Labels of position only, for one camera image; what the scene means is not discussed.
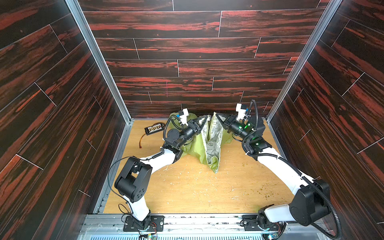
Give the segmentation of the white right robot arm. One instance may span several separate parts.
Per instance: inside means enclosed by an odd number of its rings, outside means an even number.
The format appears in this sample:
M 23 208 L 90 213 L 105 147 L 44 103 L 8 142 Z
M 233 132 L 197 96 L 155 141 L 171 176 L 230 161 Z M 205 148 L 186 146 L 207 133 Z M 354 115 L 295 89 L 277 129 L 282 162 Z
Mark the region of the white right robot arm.
M 259 210 L 256 223 L 263 231 L 271 231 L 274 226 L 279 230 L 268 239 L 278 239 L 287 222 L 297 222 L 302 226 L 313 226 L 332 240 L 342 237 L 340 218 L 330 200 L 330 186 L 323 180 L 316 180 L 304 174 L 288 160 L 284 159 L 269 144 L 262 134 L 265 126 L 261 119 L 255 118 L 256 123 L 248 121 L 244 124 L 235 115 L 216 114 L 222 127 L 229 133 L 241 138 L 245 154 L 271 170 L 291 190 L 294 198 L 291 203 L 284 205 L 269 205 Z M 316 224 L 316 221 L 332 215 L 336 233 L 331 235 L 327 230 Z

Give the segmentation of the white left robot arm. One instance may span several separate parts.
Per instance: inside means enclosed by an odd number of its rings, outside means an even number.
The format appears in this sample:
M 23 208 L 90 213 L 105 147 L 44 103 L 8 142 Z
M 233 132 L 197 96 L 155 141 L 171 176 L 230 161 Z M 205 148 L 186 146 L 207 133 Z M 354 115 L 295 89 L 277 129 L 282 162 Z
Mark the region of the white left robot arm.
M 131 216 L 138 222 L 145 222 L 151 216 L 145 201 L 151 175 L 161 168 L 177 162 L 182 154 L 182 146 L 199 135 L 209 116 L 205 115 L 187 121 L 181 130 L 164 130 L 161 151 L 152 156 L 139 159 L 129 157 L 115 181 L 115 188 L 129 203 Z

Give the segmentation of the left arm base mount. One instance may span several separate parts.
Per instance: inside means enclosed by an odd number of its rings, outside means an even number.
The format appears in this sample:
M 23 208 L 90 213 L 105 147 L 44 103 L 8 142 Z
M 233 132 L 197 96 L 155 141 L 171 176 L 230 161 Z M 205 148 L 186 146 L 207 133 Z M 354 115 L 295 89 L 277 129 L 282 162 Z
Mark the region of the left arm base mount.
M 162 232 L 164 229 L 165 216 L 152 215 L 151 212 L 144 220 L 139 221 L 132 215 L 126 217 L 123 231 L 124 232 Z

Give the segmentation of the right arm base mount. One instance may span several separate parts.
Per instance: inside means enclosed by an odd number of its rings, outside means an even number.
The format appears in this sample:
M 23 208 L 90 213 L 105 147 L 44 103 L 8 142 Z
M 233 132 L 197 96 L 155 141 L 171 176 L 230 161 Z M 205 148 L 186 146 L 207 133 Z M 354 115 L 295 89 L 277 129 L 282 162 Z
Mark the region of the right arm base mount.
M 240 226 L 244 227 L 245 231 L 278 231 L 283 230 L 283 222 L 272 223 L 263 214 L 243 215 L 240 221 Z

